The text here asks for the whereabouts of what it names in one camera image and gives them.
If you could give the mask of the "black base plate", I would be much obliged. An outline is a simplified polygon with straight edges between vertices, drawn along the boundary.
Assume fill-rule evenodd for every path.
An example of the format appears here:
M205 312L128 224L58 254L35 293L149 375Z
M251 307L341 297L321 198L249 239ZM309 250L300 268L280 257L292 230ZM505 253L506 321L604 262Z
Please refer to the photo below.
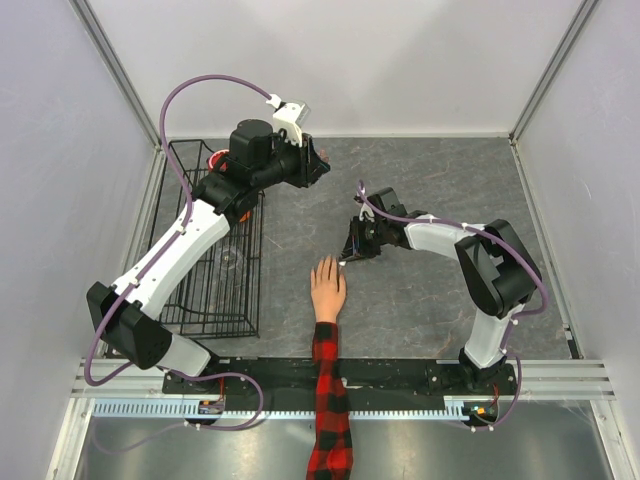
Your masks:
M165 376L164 394L221 394L229 410L258 406L254 379L267 412L313 411L343 403L355 413L440 410L447 397L504 399L516 393L517 367L502 360L478 373L456 360L339 359L318 365L310 358L227 357L205 368L204 375L224 379L195 382L173 373Z

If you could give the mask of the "red plaid sleeve forearm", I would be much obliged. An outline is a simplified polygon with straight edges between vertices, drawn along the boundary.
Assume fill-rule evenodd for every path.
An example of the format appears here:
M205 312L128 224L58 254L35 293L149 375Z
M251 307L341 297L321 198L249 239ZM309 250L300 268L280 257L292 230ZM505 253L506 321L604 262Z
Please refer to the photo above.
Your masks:
M348 479L353 467L353 446L346 388L338 370L338 327L317 323L312 360L315 387L315 444L307 479Z

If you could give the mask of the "clear glass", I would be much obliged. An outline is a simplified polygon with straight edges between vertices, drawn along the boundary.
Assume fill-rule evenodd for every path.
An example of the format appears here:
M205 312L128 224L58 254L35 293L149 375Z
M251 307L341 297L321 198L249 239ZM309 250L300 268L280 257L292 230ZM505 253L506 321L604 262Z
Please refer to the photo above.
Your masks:
M219 269L225 274L244 269L245 255L241 248L234 245L223 245L216 248L215 256Z

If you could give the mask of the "glitter nail polish bottle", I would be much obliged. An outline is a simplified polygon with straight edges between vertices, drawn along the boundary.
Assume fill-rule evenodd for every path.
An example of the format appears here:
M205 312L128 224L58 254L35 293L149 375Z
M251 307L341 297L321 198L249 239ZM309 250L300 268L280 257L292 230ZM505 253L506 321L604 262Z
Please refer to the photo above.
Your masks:
M325 168L326 171L330 171L331 170L331 165L330 165L330 160L329 157L326 155L322 155L321 156L321 161L322 161L322 165Z

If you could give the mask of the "red cup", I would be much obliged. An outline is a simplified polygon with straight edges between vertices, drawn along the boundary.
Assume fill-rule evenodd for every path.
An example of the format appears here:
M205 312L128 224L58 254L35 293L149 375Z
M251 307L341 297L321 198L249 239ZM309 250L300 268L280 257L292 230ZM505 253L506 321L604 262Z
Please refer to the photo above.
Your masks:
M210 172L225 172L227 169L228 149L222 149L214 152L208 159L207 165Z

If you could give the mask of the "mannequin hand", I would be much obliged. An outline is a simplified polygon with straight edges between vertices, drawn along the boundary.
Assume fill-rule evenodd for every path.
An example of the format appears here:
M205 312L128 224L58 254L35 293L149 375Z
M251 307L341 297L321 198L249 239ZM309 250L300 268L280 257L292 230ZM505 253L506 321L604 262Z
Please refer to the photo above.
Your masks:
M327 256L311 269L310 293L316 322L335 324L347 296L346 278L336 258Z

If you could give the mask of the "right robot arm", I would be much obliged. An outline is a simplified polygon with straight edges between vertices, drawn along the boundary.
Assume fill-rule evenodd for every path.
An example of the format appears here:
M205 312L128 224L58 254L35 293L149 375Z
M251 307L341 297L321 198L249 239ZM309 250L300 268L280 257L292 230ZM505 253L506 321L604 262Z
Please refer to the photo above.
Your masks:
M476 314L457 377L465 391L483 392L506 361L514 325L548 304L540 270L514 228L502 219L468 224L409 212L391 187L368 195L360 183L355 201L360 211L350 221L341 262L372 259L392 245L458 263Z

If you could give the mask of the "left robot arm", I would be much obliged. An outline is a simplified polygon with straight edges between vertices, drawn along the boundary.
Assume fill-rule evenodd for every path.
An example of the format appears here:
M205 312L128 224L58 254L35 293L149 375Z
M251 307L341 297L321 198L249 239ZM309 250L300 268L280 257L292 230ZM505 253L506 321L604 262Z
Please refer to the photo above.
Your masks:
M227 149L215 154L208 174L189 192L176 221L127 273L87 292L96 341L104 341L136 367L164 367L184 375L198 393L219 382L212 353L173 333L158 317L197 261L279 183L308 188L329 172L298 121L241 121Z

